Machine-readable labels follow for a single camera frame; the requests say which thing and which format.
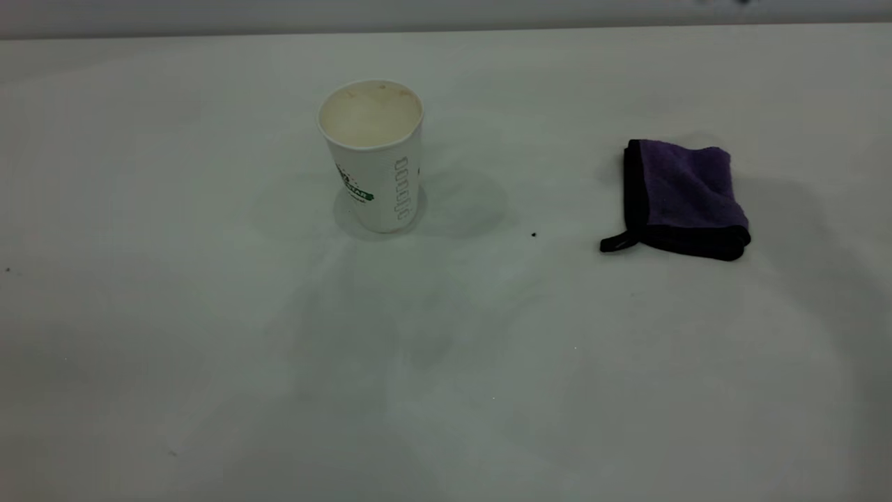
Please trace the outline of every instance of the paper cup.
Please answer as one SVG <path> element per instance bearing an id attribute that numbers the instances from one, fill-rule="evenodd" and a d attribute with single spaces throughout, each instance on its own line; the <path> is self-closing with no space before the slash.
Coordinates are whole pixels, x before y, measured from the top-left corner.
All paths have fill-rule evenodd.
<path id="1" fill-rule="evenodd" d="M 424 116 L 414 92 L 379 79 L 347 84 L 319 107 L 319 130 L 369 230 L 396 231 L 415 218 Z"/>

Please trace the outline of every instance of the folded towel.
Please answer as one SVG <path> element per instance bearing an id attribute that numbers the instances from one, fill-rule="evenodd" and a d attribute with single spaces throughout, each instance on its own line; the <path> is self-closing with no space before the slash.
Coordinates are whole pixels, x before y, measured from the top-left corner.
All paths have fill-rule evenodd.
<path id="1" fill-rule="evenodd" d="M 643 242 L 729 262 L 743 255 L 749 221 L 734 200 L 727 152 L 633 139 L 623 172 L 626 232 L 602 240 L 602 252 Z"/>

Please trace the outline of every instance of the cup rim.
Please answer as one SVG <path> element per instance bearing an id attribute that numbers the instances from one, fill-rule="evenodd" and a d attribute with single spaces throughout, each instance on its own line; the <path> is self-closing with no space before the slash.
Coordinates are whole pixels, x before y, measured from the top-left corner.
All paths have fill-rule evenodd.
<path id="1" fill-rule="evenodd" d="M 340 141 L 338 141 L 338 140 L 332 138 L 331 136 L 329 136 L 328 133 L 326 132 L 325 128 L 322 127 L 322 120 L 321 120 L 321 119 L 322 119 L 322 108 L 325 107 L 325 105 L 328 103 L 328 101 L 329 101 L 332 97 L 334 97 L 335 94 L 341 92 L 342 90 L 344 90 L 344 89 L 346 89 L 346 88 L 348 88 L 348 87 L 350 87 L 350 86 L 353 86 L 353 85 L 356 85 L 356 84 L 362 84 L 362 83 L 366 83 L 366 82 L 385 82 L 385 83 L 389 83 L 389 84 L 396 84 L 396 85 L 398 85 L 398 86 L 400 86 L 400 87 L 403 87 L 403 88 L 407 89 L 407 90 L 408 90 L 410 93 L 412 93 L 412 94 L 415 96 L 415 98 L 418 100 L 418 104 L 421 106 L 421 114 L 418 115 L 418 121 L 415 122 L 415 125 L 412 126 L 412 130 L 409 131 L 409 133 L 408 133 L 406 136 L 403 136 L 402 138 L 399 138 L 399 139 L 396 139 L 396 140 L 394 140 L 394 141 L 391 141 L 390 143 L 384 143 L 383 145 L 375 145 L 375 146 L 350 146 L 350 145 L 346 145 L 346 144 L 344 144 L 344 143 L 342 143 L 342 142 L 340 142 Z M 353 82 L 347 82 L 346 84 L 344 84 L 344 85 L 340 86 L 339 88 L 337 88 L 337 89 L 333 90 L 332 92 L 330 92 L 330 93 L 328 94 L 328 96 L 326 96 L 326 98 L 322 100 L 322 104 L 319 105 L 319 108 L 318 108 L 317 111 L 316 111 L 316 127 L 319 129 L 319 132 L 322 133 L 322 136 L 324 136 L 325 139 L 326 139 L 327 141 L 329 141 L 330 143 L 333 143 L 333 144 L 335 144 L 335 145 L 338 145 L 338 146 L 340 146 L 341 148 L 346 148 L 347 150 L 352 150 L 352 151 L 354 151 L 354 152 L 375 152 L 375 151 L 377 151 L 377 150 L 385 150 L 385 149 L 387 149 L 387 148 L 392 148 L 392 147 L 394 147 L 394 146 L 397 146 L 397 145 L 399 145 L 400 143 L 404 143 L 404 142 L 407 141 L 409 138 L 411 138 L 412 135 L 415 134 L 415 132 L 418 130 L 418 126 L 421 125 L 421 122 L 422 122 L 424 119 L 425 119 L 425 102 L 422 101 L 421 96 L 419 96 L 418 93 L 415 92 L 415 90 L 413 90 L 411 87 L 407 86 L 406 84 L 403 84 L 403 83 L 398 82 L 398 81 L 396 81 L 396 80 L 390 80 L 390 79 L 361 79 L 361 80 L 354 80 Z"/>

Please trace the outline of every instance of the table surface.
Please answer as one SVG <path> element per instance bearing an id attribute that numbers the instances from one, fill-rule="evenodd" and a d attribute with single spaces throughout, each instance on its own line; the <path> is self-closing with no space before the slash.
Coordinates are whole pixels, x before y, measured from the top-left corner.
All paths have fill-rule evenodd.
<path id="1" fill-rule="evenodd" d="M 0 498 L 892 497 L 892 25 L 0 44 Z M 425 100 L 364 231 L 332 88 Z M 732 155 L 736 263 L 623 229 Z"/>

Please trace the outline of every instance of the wall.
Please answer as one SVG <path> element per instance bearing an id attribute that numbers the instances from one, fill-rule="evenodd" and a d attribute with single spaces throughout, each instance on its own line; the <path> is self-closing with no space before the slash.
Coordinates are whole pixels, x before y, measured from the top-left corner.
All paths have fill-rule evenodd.
<path id="1" fill-rule="evenodd" d="M 892 21 L 892 0 L 2 0 L 0 38 Z"/>

